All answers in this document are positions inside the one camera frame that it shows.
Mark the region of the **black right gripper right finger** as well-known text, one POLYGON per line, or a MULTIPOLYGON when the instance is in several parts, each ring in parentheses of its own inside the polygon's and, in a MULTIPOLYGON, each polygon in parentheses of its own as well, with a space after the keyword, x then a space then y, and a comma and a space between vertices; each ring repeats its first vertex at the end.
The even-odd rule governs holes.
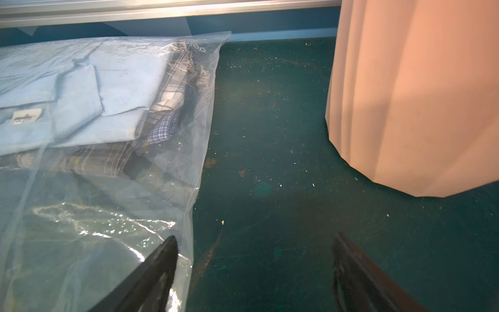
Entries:
POLYGON ((426 311, 347 234, 332 244, 333 293, 337 311, 426 311))

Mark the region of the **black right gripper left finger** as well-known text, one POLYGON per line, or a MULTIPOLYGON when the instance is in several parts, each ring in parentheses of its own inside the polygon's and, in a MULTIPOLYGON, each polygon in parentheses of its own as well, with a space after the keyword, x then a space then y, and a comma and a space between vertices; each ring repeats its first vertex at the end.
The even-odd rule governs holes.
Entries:
POLYGON ((167 237, 124 281, 90 310, 165 311, 178 261, 178 242, 167 237))

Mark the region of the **dark plaid shirt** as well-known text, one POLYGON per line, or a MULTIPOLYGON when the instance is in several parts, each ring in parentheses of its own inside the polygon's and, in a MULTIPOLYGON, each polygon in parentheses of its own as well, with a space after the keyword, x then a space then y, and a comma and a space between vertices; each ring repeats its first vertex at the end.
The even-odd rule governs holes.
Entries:
POLYGON ((185 101, 185 89, 194 75, 194 63, 191 45, 182 39, 174 41, 174 58, 167 68, 152 107, 147 111, 137 139, 70 147, 45 146, 8 155, 1 154, 1 168, 39 168, 110 178, 121 176, 132 154, 150 145, 166 142, 176 132, 179 111, 185 101))

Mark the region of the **clear plastic vacuum bag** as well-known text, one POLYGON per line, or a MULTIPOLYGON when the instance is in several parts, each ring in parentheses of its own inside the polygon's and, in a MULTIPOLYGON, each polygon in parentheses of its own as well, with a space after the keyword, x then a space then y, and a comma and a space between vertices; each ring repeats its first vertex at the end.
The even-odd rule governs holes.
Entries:
POLYGON ((184 311, 229 32, 1 48, 1 310, 184 311))

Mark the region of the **light blue shirt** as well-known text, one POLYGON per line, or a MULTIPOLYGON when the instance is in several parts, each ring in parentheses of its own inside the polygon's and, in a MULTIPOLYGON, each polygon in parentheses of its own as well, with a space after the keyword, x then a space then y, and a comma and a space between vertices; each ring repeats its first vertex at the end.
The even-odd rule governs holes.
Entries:
POLYGON ((104 37, 1 49, 1 154, 139 137, 174 39, 104 37))

